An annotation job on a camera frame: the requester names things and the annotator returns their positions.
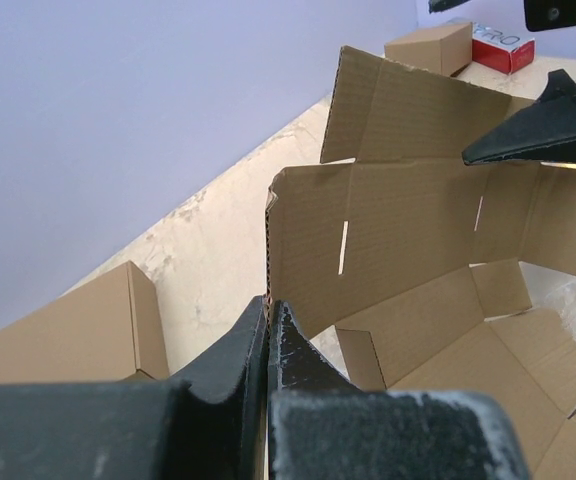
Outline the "brown cardboard box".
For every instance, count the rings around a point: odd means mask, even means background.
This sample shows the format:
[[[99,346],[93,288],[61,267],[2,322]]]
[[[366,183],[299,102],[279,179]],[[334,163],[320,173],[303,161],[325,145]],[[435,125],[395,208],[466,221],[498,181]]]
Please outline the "brown cardboard box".
[[[268,293],[358,386],[487,393],[535,478],[576,479],[576,341],[521,271],[576,276],[576,169],[461,159],[527,105],[343,47],[319,164],[270,188]]]

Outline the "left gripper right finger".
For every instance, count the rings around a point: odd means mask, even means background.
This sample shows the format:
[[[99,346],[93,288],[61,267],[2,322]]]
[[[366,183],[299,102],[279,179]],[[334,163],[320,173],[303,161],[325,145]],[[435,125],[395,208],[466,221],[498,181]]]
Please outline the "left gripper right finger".
[[[290,304],[270,320],[272,479],[528,479],[512,422],[463,390],[362,391],[306,338]]]

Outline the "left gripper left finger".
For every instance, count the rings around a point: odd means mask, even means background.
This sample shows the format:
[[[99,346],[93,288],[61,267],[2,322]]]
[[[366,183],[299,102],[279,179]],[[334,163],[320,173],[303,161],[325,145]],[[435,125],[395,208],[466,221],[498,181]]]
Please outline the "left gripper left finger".
[[[257,296],[167,379],[0,385],[0,479],[260,479],[267,358]]]

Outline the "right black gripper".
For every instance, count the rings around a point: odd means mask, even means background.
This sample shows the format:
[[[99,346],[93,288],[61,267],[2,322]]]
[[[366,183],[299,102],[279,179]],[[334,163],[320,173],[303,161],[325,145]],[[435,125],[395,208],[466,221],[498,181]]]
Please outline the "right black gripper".
[[[429,13],[457,8],[470,0],[428,0]],[[576,27],[576,0],[524,0],[531,32]],[[551,71],[542,94],[462,152],[468,166],[507,160],[576,165],[576,82]]]

